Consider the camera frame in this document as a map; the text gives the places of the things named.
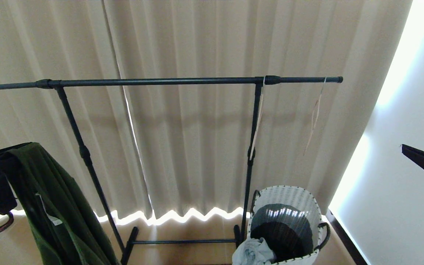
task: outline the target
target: white string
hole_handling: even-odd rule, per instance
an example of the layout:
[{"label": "white string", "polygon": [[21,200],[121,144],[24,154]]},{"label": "white string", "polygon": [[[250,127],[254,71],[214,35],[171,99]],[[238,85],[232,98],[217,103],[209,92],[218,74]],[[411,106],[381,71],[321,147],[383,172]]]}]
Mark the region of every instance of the white string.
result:
[{"label": "white string", "polygon": [[250,153],[250,160],[253,157],[253,151],[254,151],[254,146],[256,144],[256,138],[258,135],[258,129],[259,129],[259,124],[261,123],[261,116],[263,114],[263,103],[264,103],[264,81],[266,80],[266,76],[263,77],[263,86],[261,87],[261,97],[259,98],[259,110],[258,110],[258,119],[256,121],[256,130],[254,131],[254,137],[253,137],[253,142],[251,144],[251,153]]},{"label": "white string", "polygon": [[[305,156],[305,152],[307,152],[308,145],[310,144],[310,140],[312,139],[312,135],[313,135],[313,131],[315,130],[315,126],[317,125],[318,114],[320,114],[320,101],[322,99],[323,87],[325,87],[325,83],[326,83],[326,77],[325,77],[325,80],[323,80],[323,85],[322,85],[322,89],[320,91],[320,96],[318,97],[317,102],[315,102],[315,106],[313,106],[311,131],[310,131],[310,136],[308,137],[307,145],[305,146],[305,150],[303,151],[304,156]],[[317,115],[315,116],[315,123],[314,123],[313,115],[315,114],[315,108],[317,108]]]}]

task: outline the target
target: tan tile floor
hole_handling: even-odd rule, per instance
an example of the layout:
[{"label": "tan tile floor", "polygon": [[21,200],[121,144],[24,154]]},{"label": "tan tile floor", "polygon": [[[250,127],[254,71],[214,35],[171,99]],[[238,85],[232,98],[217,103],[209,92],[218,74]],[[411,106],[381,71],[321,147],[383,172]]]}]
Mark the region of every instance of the tan tile floor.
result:
[{"label": "tan tile floor", "polygon": [[[0,224],[5,221],[5,218],[1,219]],[[214,215],[207,222],[192,217],[186,223],[170,220],[160,226],[147,226],[144,221],[136,220],[128,225],[118,226],[118,229],[124,242],[133,226],[139,228],[138,240],[233,238],[233,226],[240,221],[240,216],[227,220],[219,215]],[[108,222],[102,223],[102,226],[120,258],[120,249],[112,229]],[[234,250],[234,243],[136,245],[128,263],[129,265],[230,264]],[[0,233],[0,264],[42,264],[29,224],[24,216],[15,216],[14,224],[8,230]],[[315,265],[354,264],[335,233],[320,252],[315,263]]]}]

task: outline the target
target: curtain fold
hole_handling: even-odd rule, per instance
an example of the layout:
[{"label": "curtain fold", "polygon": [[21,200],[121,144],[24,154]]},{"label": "curtain fold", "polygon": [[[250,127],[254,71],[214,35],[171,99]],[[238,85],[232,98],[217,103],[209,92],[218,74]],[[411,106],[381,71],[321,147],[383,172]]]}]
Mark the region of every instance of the curtain fold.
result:
[{"label": "curtain fold", "polygon": [[[374,107],[410,1],[0,1],[0,83],[339,76],[264,87],[252,191],[329,204]],[[112,210],[158,218],[243,205],[253,85],[67,88]],[[37,141],[104,215],[56,92],[0,91],[0,148]]]}]

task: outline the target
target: green garment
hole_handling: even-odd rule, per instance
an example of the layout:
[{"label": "green garment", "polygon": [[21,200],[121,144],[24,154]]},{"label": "green garment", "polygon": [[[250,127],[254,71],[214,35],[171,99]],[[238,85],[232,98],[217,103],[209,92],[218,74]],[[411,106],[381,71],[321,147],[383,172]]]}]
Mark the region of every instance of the green garment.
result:
[{"label": "green garment", "polygon": [[22,164],[9,182],[25,210],[44,265],[118,265],[96,215],[62,166],[39,143],[8,152]]}]

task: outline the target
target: white tag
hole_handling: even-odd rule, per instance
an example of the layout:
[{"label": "white tag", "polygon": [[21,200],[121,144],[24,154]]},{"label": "white tag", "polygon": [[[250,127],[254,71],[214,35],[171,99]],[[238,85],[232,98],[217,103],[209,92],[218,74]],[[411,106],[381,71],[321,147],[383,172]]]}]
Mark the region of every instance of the white tag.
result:
[{"label": "white tag", "polygon": [[43,203],[43,200],[42,200],[42,196],[39,193],[35,193],[35,195],[40,197],[40,201],[42,201],[43,211],[45,212],[49,220],[52,221],[53,225],[55,226],[61,225],[63,223],[62,220],[60,220],[59,218],[56,218],[55,216],[49,215],[47,213],[47,210],[45,209],[45,204]]}]

